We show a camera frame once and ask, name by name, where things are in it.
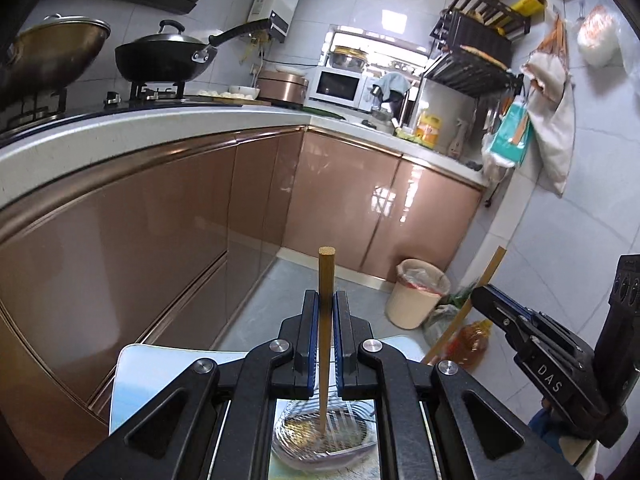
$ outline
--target wok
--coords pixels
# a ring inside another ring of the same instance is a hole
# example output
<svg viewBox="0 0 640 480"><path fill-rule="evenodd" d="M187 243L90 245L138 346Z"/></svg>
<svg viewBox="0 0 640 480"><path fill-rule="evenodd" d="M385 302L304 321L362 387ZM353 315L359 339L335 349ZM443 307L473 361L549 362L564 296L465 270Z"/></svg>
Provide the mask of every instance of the wok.
<svg viewBox="0 0 640 480"><path fill-rule="evenodd" d="M0 66L0 109L78 79L111 33L108 23L85 16L47 16L21 32Z"/></svg>
<svg viewBox="0 0 640 480"><path fill-rule="evenodd" d="M177 33L163 33L166 26ZM218 53L217 46L243 34L268 30L269 18L245 23L218 36L209 43L183 34L184 26L175 20L162 20L160 31L116 48L116 65L123 78L132 83L183 83L202 74Z"/></svg>

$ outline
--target teal bag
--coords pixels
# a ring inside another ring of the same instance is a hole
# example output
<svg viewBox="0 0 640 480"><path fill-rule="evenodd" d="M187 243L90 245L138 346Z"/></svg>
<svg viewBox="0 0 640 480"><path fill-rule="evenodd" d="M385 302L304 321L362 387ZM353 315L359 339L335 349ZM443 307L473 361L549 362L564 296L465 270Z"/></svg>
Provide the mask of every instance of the teal bag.
<svg viewBox="0 0 640 480"><path fill-rule="evenodd" d="M516 166L520 166L527 154L529 139L533 134L533 125L531 121L527 121L527 127L520 139L520 142L513 144L511 141L518 131L518 125L522 118L526 115L524 99L520 96L516 97L507 113L502 120L502 124L494 135L494 140L489 146L489 151L495 153L506 161L510 161Z"/></svg>

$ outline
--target metal screw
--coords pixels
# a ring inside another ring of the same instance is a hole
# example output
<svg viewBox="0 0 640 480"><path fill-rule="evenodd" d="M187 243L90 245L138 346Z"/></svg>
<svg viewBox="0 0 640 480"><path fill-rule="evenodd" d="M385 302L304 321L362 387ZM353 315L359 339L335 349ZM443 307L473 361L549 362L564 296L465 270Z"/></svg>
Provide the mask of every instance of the metal screw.
<svg viewBox="0 0 640 480"><path fill-rule="evenodd" d="M367 339L362 343L362 347L367 352L380 352L382 350L382 343L377 339Z"/></svg>
<svg viewBox="0 0 640 480"><path fill-rule="evenodd" d="M438 370L445 375L455 375L458 373L458 365L453 361L440 361L438 363Z"/></svg>
<svg viewBox="0 0 640 480"><path fill-rule="evenodd" d="M285 339L274 339L269 343L269 348L278 354L289 350L289 341Z"/></svg>
<svg viewBox="0 0 640 480"><path fill-rule="evenodd" d="M203 357L202 359L198 359L193 364L193 370L197 374L208 374L213 370L213 361L209 358Z"/></svg>

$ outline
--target gas stove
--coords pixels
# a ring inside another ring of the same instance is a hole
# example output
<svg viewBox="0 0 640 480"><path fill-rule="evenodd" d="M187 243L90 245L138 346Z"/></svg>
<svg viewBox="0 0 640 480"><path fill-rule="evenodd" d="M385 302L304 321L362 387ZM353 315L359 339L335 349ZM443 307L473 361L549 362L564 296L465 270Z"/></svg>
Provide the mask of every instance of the gas stove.
<svg viewBox="0 0 640 480"><path fill-rule="evenodd" d="M184 97L184 84L179 84L177 88L153 89L133 83L128 101L123 101L117 92L108 91L101 105L72 110L66 109L66 89L55 92L50 97L52 99L48 101L48 105L38 104L38 96L30 100L22 100L20 113L10 117L6 127L0 130L0 148L54 126L145 108L241 107L241 105L214 103L206 96Z"/></svg>

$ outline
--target beige trash can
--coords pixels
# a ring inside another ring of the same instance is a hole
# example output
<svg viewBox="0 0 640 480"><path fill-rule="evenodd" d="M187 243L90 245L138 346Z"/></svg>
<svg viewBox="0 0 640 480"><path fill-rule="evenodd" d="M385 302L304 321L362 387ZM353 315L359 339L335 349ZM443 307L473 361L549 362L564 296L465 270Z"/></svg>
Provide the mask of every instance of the beige trash can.
<svg viewBox="0 0 640 480"><path fill-rule="evenodd" d="M386 302L386 316L397 327L406 330L418 328L440 298L449 293L451 283L439 268L422 260L404 260L397 269L398 280ZM408 284L401 278L407 269L424 269L430 281L436 284L436 290L420 290Z"/></svg>

